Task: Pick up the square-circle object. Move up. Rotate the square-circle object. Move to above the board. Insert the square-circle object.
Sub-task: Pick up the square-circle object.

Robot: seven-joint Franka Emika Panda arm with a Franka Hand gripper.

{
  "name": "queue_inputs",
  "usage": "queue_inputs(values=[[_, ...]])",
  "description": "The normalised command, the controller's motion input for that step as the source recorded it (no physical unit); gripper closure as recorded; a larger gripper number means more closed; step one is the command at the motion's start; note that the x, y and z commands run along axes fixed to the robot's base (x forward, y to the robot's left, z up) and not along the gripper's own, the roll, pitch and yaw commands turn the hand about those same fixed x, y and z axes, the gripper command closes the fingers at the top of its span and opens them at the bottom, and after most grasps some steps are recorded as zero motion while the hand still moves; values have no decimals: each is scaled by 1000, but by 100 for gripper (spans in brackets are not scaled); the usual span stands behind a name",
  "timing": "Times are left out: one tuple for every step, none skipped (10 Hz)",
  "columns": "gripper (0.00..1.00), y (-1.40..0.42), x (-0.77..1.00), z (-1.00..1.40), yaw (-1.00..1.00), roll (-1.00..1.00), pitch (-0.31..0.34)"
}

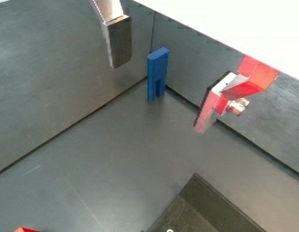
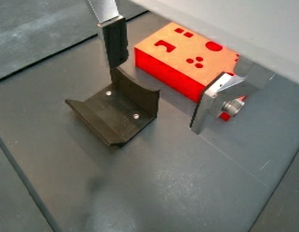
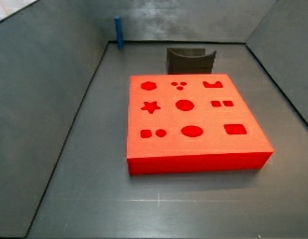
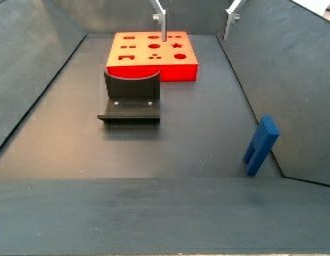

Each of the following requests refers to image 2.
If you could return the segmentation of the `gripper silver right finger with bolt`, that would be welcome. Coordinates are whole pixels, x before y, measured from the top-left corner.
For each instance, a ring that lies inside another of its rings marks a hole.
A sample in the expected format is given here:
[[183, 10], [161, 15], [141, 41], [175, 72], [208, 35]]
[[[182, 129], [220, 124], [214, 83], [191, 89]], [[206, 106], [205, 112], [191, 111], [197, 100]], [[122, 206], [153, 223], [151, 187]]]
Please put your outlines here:
[[274, 72], [241, 57], [234, 65], [234, 75], [221, 72], [201, 92], [190, 130], [199, 134], [208, 122], [222, 112], [233, 117], [244, 106], [240, 97], [260, 91], [274, 77]]

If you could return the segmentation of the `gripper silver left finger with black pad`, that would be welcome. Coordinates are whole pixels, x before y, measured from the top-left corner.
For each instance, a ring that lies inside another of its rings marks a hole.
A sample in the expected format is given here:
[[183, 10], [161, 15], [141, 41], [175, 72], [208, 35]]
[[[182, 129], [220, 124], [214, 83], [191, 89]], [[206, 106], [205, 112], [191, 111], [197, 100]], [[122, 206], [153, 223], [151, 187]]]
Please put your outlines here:
[[85, 0], [97, 21], [97, 34], [103, 40], [109, 67], [118, 67], [127, 60], [125, 18], [119, 15], [114, 0]]

